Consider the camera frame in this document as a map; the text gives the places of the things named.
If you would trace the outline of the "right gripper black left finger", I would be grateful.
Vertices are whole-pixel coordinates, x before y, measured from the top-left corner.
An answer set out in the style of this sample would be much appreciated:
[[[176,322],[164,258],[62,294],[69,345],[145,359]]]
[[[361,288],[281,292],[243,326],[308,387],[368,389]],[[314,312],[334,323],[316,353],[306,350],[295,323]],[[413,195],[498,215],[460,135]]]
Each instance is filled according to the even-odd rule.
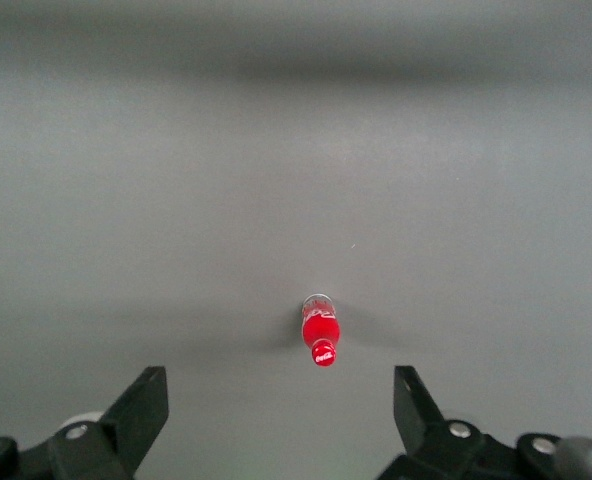
[[[24,451],[0,436],[0,479],[133,479],[168,416],[166,369],[149,366],[97,420]]]

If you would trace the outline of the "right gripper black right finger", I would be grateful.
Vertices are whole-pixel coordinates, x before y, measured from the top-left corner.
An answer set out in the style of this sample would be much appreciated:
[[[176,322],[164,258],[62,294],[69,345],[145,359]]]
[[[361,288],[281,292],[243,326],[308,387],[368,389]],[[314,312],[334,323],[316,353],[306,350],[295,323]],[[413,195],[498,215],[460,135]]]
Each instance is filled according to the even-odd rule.
[[[447,419],[417,370],[393,373],[393,416],[405,452],[381,479],[557,479],[553,455],[560,438],[528,433],[507,446],[473,424]]]

